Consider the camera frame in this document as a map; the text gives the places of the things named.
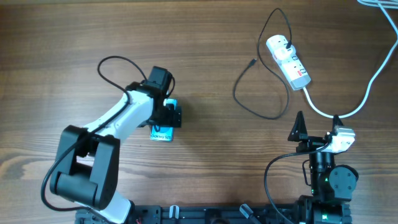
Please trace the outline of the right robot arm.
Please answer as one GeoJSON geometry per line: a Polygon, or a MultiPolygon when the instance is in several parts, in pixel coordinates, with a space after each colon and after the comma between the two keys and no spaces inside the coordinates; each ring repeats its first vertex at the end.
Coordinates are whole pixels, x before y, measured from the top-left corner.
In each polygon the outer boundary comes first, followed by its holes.
{"type": "Polygon", "coordinates": [[[298,142],[296,152],[307,154],[311,196],[302,195],[294,203],[292,218],[295,223],[351,223],[348,203],[359,179],[358,172],[348,165],[336,165],[335,156],[346,152],[355,140],[354,131],[344,126],[337,115],[332,130],[323,137],[307,133],[302,111],[297,113],[288,140],[298,142]]]}

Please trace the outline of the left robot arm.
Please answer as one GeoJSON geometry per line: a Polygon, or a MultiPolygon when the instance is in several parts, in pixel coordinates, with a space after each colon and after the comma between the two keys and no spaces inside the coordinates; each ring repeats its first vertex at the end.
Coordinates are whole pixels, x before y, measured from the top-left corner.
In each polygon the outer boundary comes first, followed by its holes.
{"type": "Polygon", "coordinates": [[[181,107],[165,102],[174,82],[168,70],[154,67],[148,79],[124,88],[102,117],[83,128],[65,128],[44,185],[106,223],[139,223],[134,203],[116,190],[120,147],[136,128],[181,126],[181,107]]]}

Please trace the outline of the turquoise Galaxy smartphone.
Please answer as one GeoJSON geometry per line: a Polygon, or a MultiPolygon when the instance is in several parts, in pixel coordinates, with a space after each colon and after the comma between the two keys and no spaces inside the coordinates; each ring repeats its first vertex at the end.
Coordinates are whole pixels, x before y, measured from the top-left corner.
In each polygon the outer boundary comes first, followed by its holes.
{"type": "Polygon", "coordinates": [[[171,142],[174,138],[173,127],[152,126],[150,128],[150,140],[171,142]]]}

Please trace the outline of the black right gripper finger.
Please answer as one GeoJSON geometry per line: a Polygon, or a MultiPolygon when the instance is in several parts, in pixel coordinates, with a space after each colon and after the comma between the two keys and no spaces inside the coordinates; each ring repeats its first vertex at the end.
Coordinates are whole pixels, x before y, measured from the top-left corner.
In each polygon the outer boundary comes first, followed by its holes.
{"type": "Polygon", "coordinates": [[[333,121],[332,121],[332,130],[334,131],[336,128],[338,128],[340,126],[343,126],[343,123],[340,120],[340,117],[337,114],[335,114],[333,116],[333,121]]]}
{"type": "Polygon", "coordinates": [[[299,111],[287,140],[292,142],[300,142],[307,139],[308,133],[305,125],[304,115],[302,111],[299,111]]]}

